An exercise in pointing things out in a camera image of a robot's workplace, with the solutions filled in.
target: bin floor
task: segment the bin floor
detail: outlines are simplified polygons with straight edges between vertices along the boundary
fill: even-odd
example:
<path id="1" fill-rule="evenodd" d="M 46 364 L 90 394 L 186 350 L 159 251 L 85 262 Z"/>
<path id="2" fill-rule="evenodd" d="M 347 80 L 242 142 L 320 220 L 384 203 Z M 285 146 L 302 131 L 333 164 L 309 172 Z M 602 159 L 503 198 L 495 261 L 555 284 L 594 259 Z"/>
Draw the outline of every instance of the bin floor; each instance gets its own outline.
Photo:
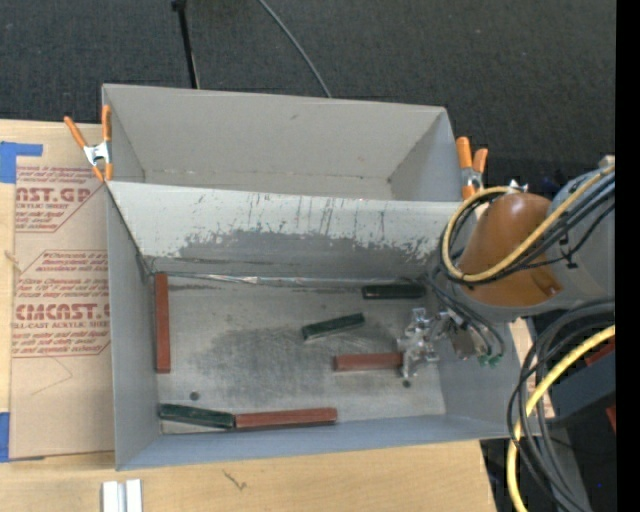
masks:
<path id="1" fill-rule="evenodd" d="M 394 370 L 333 371 L 338 354 L 395 351 L 411 309 L 425 306 L 364 300 L 361 284 L 171 277 L 172 371 L 157 376 L 160 401 L 234 413 L 336 407 L 338 421 L 444 414 L 436 365 L 420 367 L 409 388 Z M 363 326 L 304 341 L 303 326 L 355 313 Z"/>

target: red stick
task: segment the red stick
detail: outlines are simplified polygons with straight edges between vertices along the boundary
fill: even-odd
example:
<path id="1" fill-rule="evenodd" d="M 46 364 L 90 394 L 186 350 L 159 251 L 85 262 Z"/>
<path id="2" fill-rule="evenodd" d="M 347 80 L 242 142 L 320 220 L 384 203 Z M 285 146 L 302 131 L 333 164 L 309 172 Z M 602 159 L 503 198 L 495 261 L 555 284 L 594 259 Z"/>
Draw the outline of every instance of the red stick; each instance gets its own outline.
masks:
<path id="1" fill-rule="evenodd" d="M 156 372 L 171 372 L 169 339 L 169 280 L 167 274 L 155 274 L 156 300 Z"/>
<path id="2" fill-rule="evenodd" d="M 333 358 L 336 372 L 359 370 L 393 370 L 402 366 L 401 352 L 381 352 L 377 354 L 343 354 Z"/>
<path id="3" fill-rule="evenodd" d="M 329 425 L 335 423 L 337 419 L 338 411 L 333 407 L 255 412 L 236 414 L 236 429 L 310 427 L 314 425 Z"/>

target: wire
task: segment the wire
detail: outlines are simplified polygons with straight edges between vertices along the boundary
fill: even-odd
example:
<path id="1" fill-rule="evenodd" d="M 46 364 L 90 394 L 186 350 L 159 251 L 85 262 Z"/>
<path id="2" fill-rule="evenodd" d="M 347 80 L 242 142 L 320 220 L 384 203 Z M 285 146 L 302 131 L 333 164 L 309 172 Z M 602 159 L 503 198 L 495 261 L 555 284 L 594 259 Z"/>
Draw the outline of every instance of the wire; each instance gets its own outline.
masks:
<path id="1" fill-rule="evenodd" d="M 592 350 L 596 346 L 600 345 L 604 341 L 608 340 L 612 336 L 615 336 L 616 327 L 615 324 L 600 331 L 595 336 L 590 337 L 581 345 L 573 349 L 569 354 L 567 354 L 558 364 L 556 364 L 551 371 L 546 375 L 546 377 L 538 384 L 535 388 L 533 394 L 529 397 L 526 404 L 526 416 L 528 417 L 538 401 L 542 398 L 544 393 L 551 387 L 551 385 L 558 379 L 558 377 L 563 374 L 567 368 L 569 368 L 572 364 L 574 364 L 578 359 L 580 359 L 584 354 L 588 351 Z M 516 440 L 519 440 L 521 437 L 522 425 L 520 420 L 516 422 L 514 428 L 514 434 Z M 520 490 L 517 484 L 517 475 L 516 475 L 516 460 L 517 460 L 517 447 L 513 440 L 509 444 L 509 450 L 507 452 L 507 487 L 509 490 L 509 495 L 511 496 L 511 500 L 514 504 L 514 507 L 518 512 L 526 512 L 527 508 L 522 501 L 522 497 L 520 495 Z"/>
<path id="2" fill-rule="evenodd" d="M 182 34 L 182 44 L 184 46 L 184 53 L 187 57 L 187 69 L 189 71 L 189 82 L 192 89 L 200 89 L 200 78 L 196 71 L 196 59 L 193 55 L 193 49 L 191 47 L 191 38 L 189 37 L 189 24 L 187 23 L 186 0 L 172 0 L 171 7 L 178 13 L 178 20 L 180 22 L 180 33 Z"/>
<path id="3" fill-rule="evenodd" d="M 560 227 L 555 227 L 553 229 L 550 229 L 549 232 L 551 233 L 551 235 L 545 237 L 544 243 L 540 244 L 531 253 L 528 253 L 528 255 L 525 256 L 518 265 L 514 265 L 514 266 L 512 266 L 512 267 L 510 267 L 508 269 L 502 270 L 501 272 L 497 273 L 495 276 L 493 276 L 493 277 L 491 277 L 491 278 L 489 278 L 487 280 L 484 280 L 482 282 L 484 283 L 484 282 L 488 282 L 488 281 L 495 281 L 497 279 L 502 279 L 503 277 L 506 277 L 508 275 L 514 274 L 516 272 L 520 272 L 522 270 L 528 270 L 528 269 L 533 269 L 533 268 L 539 268 L 539 267 L 544 267 L 544 266 L 548 266 L 548 265 L 553 265 L 554 263 L 558 263 L 560 261 L 571 261 L 571 257 L 582 248 L 582 246 L 585 244 L 585 242 L 594 233 L 594 231 L 598 227 L 598 225 L 607 217 L 607 215 L 609 215 L 610 213 L 615 211 L 615 202 L 612 203 L 609 207 L 607 207 L 591 223 L 591 226 L 589 226 L 589 228 L 584 233 L 582 238 L 578 241 L 578 243 L 576 243 L 575 246 L 570 247 L 567 252 L 563 252 L 562 256 L 559 256 L 558 258 L 555 258 L 553 260 L 545 260 L 545 261 L 534 262 L 539 256 L 544 254 L 546 252 L 546 250 L 549 247 L 551 247 L 555 242 L 557 242 L 558 240 L 564 238 L 569 233 L 571 228 L 573 228 L 574 226 L 579 224 L 580 221 L 586 215 L 590 214 L 593 210 L 595 210 L 598 206 L 600 206 L 600 204 L 602 204 L 605 201 L 607 201 L 609 199 L 609 196 L 610 196 L 610 194 L 607 194 L 607 195 L 604 195 L 604 196 L 598 198 L 593 204 L 590 205 L 590 208 L 588 208 L 584 212 L 572 213 L 571 222 L 565 222 Z"/>
<path id="4" fill-rule="evenodd" d="M 562 497 L 564 497 L 567 503 L 571 503 L 576 508 L 580 506 L 572 499 L 572 491 L 566 483 L 564 473 L 560 468 L 558 457 L 555 452 L 555 446 L 551 442 L 547 426 L 545 424 L 545 411 L 543 404 L 538 402 L 538 422 L 540 424 L 540 431 L 542 434 L 542 442 L 537 443 L 534 440 L 534 436 L 529 429 L 528 421 L 522 423 L 522 427 L 525 430 L 525 444 L 521 445 L 518 438 L 515 436 L 514 424 L 513 424 L 513 408 L 516 398 L 520 398 L 520 417 L 526 418 L 527 413 L 524 409 L 524 400 L 522 397 L 527 393 L 527 381 L 535 373 L 536 384 L 539 384 L 544 370 L 547 368 L 547 364 L 552 361 L 558 353 L 565 349 L 567 345 L 576 337 L 583 336 L 586 330 L 593 332 L 595 329 L 602 328 L 604 325 L 611 323 L 611 315 L 615 313 L 615 301 L 612 299 L 597 300 L 584 304 L 577 309 L 573 309 L 562 315 L 549 325 L 540 337 L 537 339 L 535 345 L 528 351 L 524 361 L 522 362 L 522 369 L 520 371 L 520 380 L 514 389 L 508 404 L 507 404 L 507 425 L 513 443 L 520 451 L 521 459 L 531 472 L 536 483 L 542 488 L 545 494 L 554 502 L 556 502 L 562 508 L 565 508 L 565 503 L 562 503 L 558 497 L 553 496 L 545 483 L 541 480 L 541 475 L 546 478 L 547 481 L 554 483 L 554 488 L 558 491 Z M 560 333 L 568 332 L 569 335 L 565 336 L 560 342 L 556 343 L 553 349 L 549 351 L 551 344 L 555 341 L 556 336 Z M 534 357 L 538 358 L 536 365 L 531 368 Z"/>
<path id="5" fill-rule="evenodd" d="M 441 269 L 439 266 L 436 266 L 433 269 L 432 275 L 424 274 L 421 279 L 426 280 L 427 284 L 429 284 L 432 289 L 435 291 L 438 299 L 442 302 L 446 307 L 454 311 L 457 315 L 459 315 L 465 322 L 471 325 L 474 330 L 478 333 L 478 335 L 482 338 L 485 346 L 487 347 L 487 356 L 493 356 L 493 358 L 501 358 L 506 352 L 506 343 L 502 335 L 495 329 L 495 327 L 488 322 L 482 315 L 473 311 L 471 308 L 467 307 L 465 304 L 457 300 L 455 297 L 447 293 L 437 282 L 438 274 Z M 500 345 L 500 351 L 497 354 L 494 354 L 492 348 L 492 340 L 490 340 L 482 327 L 485 327 L 492 335 L 495 340 L 497 340 Z"/>
<path id="6" fill-rule="evenodd" d="M 442 245 L 441 245 L 441 259 L 442 262 L 450 276 L 453 278 L 460 280 L 465 283 L 479 283 L 490 279 L 497 275 L 499 272 L 505 270 L 512 263 L 514 263 L 519 257 L 525 254 L 525 252 L 530 249 L 534 243 L 536 243 L 542 235 L 549 229 L 550 226 L 553 225 L 574 203 L 578 201 L 589 189 L 598 183 L 603 178 L 607 177 L 609 174 L 613 173 L 615 170 L 615 165 L 611 165 L 606 169 L 603 169 L 599 173 L 593 175 L 591 178 L 586 180 L 575 192 L 573 192 L 567 199 L 556 208 L 551 215 L 549 215 L 527 238 L 524 240 L 518 247 L 516 247 L 511 254 L 507 255 L 502 261 L 498 262 L 490 269 L 480 272 L 478 274 L 465 274 L 460 269 L 458 269 L 451 257 L 449 255 L 449 247 L 451 234 L 454 230 L 454 227 L 457 223 L 458 218 L 464 213 L 464 211 L 469 208 L 472 204 L 477 201 L 484 199 L 489 196 L 495 195 L 503 195 L 507 193 L 514 193 L 514 189 L 512 187 L 493 187 L 485 190 L 481 190 L 475 195 L 471 196 L 469 199 L 464 201 L 462 205 L 458 208 L 458 210 L 454 213 L 454 215 L 449 220 L 447 227 L 443 233 L 442 237 Z"/>
<path id="7" fill-rule="evenodd" d="M 291 41 L 293 46 L 296 47 L 296 49 L 298 50 L 300 55 L 302 55 L 302 58 L 305 60 L 305 62 L 309 66 L 309 69 L 311 69 L 311 72 L 315 75 L 316 79 L 320 83 L 320 86 L 322 87 L 322 90 L 327 95 L 327 98 L 332 98 L 333 96 L 331 96 L 331 93 L 329 92 L 329 89 L 327 88 L 326 84 L 324 83 L 324 80 L 322 80 L 322 77 L 320 76 L 320 73 L 318 73 L 318 70 L 313 65 L 313 62 L 311 62 L 311 59 L 309 58 L 307 53 L 304 51 L 304 49 L 302 48 L 300 43 L 298 43 L 298 41 L 293 36 L 293 34 L 289 31 L 289 29 L 286 27 L 284 22 L 273 11 L 273 9 L 271 7 L 269 7 L 269 5 L 267 4 L 267 2 L 265 0 L 258 0 L 258 3 L 264 8 L 265 11 L 267 11 L 267 13 L 269 13 L 269 16 L 271 16 L 273 18 L 273 20 L 278 24 L 278 26 L 282 29 L 282 31 L 289 38 L 289 40 Z"/>

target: yellow cable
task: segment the yellow cable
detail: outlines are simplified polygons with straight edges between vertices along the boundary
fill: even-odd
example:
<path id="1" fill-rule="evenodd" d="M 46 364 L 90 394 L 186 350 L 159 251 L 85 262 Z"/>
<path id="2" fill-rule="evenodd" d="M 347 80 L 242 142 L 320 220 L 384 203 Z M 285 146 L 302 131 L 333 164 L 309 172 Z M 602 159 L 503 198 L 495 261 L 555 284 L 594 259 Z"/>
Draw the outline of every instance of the yellow cable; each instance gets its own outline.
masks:
<path id="1" fill-rule="evenodd" d="M 546 377 L 538 384 L 533 394 L 527 400 L 527 405 L 525 411 L 527 413 L 527 418 L 533 412 L 534 407 L 542 398 L 542 396 L 547 392 L 547 390 L 551 387 L 551 385 L 558 379 L 560 375 L 562 375 L 567 368 L 569 368 L 572 364 L 574 364 L 578 359 L 580 359 L 584 354 L 586 354 L 589 350 L 597 347 L 600 343 L 608 340 L 612 336 L 616 334 L 616 326 L 615 324 L 603 331 L 600 331 L 598 334 L 592 336 L 588 340 L 584 341 L 580 346 L 573 349 L 569 352 L 562 360 L 556 364 L 551 371 L 546 375 Z M 522 435 L 522 424 L 520 420 L 516 422 L 514 428 L 514 434 L 516 439 L 519 441 L 520 436 Z M 509 489 L 509 495 L 511 496 L 511 501 L 518 512 L 526 512 L 527 508 L 525 507 L 522 497 L 520 496 L 520 490 L 518 489 L 518 482 L 516 480 L 516 457 L 518 454 L 518 449 L 513 441 L 509 444 L 509 450 L 507 452 L 507 487 Z"/>
<path id="2" fill-rule="evenodd" d="M 576 202 L 591 186 L 600 181 L 605 176 L 611 174 L 615 170 L 615 165 L 611 165 L 601 172 L 593 175 L 587 181 L 585 181 L 578 190 L 576 190 L 573 194 L 571 194 L 567 199 L 563 201 L 563 203 L 556 208 L 551 215 L 549 215 L 542 224 L 540 224 L 534 231 L 531 233 L 527 239 L 522 242 L 518 247 L 516 247 L 511 254 L 506 256 L 502 261 L 496 263 L 493 267 L 478 274 L 465 274 L 461 270 L 459 270 L 451 261 L 451 256 L 449 254 L 449 243 L 451 240 L 451 234 L 455 227 L 458 218 L 462 215 L 462 213 L 472 204 L 477 202 L 479 199 L 483 198 L 487 195 L 495 195 L 496 193 L 503 192 L 513 192 L 515 189 L 511 187 L 494 187 L 485 190 L 479 191 L 477 194 L 471 196 L 467 199 L 460 208 L 453 214 L 447 227 L 445 229 L 443 239 L 442 239 L 442 261 L 444 265 L 447 267 L 449 273 L 455 277 L 456 279 L 460 279 L 465 282 L 475 283 L 478 281 L 483 281 L 484 279 L 489 279 L 495 276 L 498 272 L 501 272 L 505 268 L 507 268 L 511 263 L 513 263 L 518 257 L 520 257 L 525 251 L 527 251 L 538 239 L 544 234 L 544 232 L 553 224 L 567 209 Z"/>

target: cardboard box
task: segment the cardboard box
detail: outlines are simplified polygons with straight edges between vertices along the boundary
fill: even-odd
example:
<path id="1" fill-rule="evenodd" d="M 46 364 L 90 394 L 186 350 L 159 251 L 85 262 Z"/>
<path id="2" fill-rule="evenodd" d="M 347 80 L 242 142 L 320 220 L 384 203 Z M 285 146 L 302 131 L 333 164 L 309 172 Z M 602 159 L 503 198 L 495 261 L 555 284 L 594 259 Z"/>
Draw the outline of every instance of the cardboard box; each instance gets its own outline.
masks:
<path id="1" fill-rule="evenodd" d="M 431 296 L 365 301 L 360 287 L 424 272 L 459 205 L 444 109 L 121 85 L 103 100 L 118 468 L 507 435 L 513 350 L 481 368 L 443 344 L 411 388 L 393 371 L 331 369 L 338 353 L 393 350 L 412 307 L 435 312 Z M 169 374 L 154 370 L 157 273 L 169 275 Z M 362 328 L 304 342 L 304 325 L 353 313 Z M 159 403 L 331 406 L 338 423 L 202 432 L 162 422 Z"/>
<path id="2" fill-rule="evenodd" d="M 80 128 L 89 143 L 102 137 L 99 126 Z M 2 120 L 0 133 L 15 178 L 2 216 L 9 457 L 112 450 L 105 188 L 62 122 Z"/>

